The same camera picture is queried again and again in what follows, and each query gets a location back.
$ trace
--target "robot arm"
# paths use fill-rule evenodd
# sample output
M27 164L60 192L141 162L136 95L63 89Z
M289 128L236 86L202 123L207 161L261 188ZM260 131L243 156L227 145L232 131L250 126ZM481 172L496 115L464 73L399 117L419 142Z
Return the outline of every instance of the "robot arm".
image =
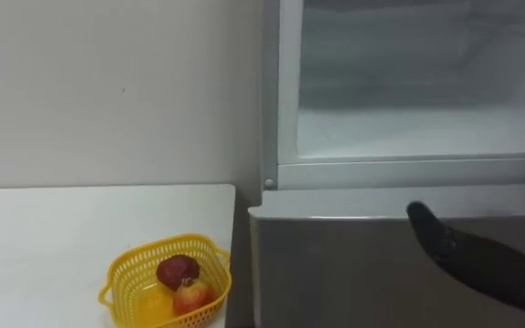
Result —
M452 229L421 202L409 204L407 214L418 242L438 267L472 289L525 311L525 254Z

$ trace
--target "red apple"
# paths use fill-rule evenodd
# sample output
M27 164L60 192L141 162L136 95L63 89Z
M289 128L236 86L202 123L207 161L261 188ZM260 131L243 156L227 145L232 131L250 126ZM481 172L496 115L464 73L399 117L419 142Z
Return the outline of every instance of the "red apple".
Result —
M181 282L186 278L198 278L200 265L188 255L173 255L161 261L157 267L157 279L172 291L177 291Z
M214 290L202 279L184 279L173 295L173 312L177 315L190 313L214 302Z

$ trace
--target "freezer drawer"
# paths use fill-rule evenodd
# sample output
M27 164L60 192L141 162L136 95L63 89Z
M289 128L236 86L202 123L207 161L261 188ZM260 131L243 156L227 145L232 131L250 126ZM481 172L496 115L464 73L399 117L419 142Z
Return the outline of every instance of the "freezer drawer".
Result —
M251 209L257 327L525 328L422 252L412 200L525 252L525 185L266 191Z

